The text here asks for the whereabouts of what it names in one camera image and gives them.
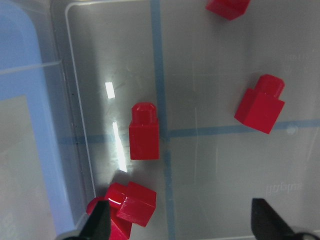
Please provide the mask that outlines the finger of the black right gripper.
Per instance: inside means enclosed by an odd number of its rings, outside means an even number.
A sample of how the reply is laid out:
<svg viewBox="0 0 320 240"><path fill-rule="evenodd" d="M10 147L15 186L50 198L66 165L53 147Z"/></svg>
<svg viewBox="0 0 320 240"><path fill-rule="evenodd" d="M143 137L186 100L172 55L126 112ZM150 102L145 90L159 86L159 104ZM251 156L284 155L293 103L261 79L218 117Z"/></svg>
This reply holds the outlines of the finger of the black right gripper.
<svg viewBox="0 0 320 240"><path fill-rule="evenodd" d="M251 201L251 231L256 240L292 240L295 232L264 198Z"/></svg>

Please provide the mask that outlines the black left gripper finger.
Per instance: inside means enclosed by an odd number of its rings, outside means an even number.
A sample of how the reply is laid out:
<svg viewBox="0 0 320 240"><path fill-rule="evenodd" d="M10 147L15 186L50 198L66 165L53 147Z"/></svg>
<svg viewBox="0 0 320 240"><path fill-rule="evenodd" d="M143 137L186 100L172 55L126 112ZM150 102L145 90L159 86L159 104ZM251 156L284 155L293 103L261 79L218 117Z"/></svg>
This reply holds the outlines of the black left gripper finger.
<svg viewBox="0 0 320 240"><path fill-rule="evenodd" d="M109 202L99 201L78 238L80 240L108 240L111 235L111 217Z"/></svg>

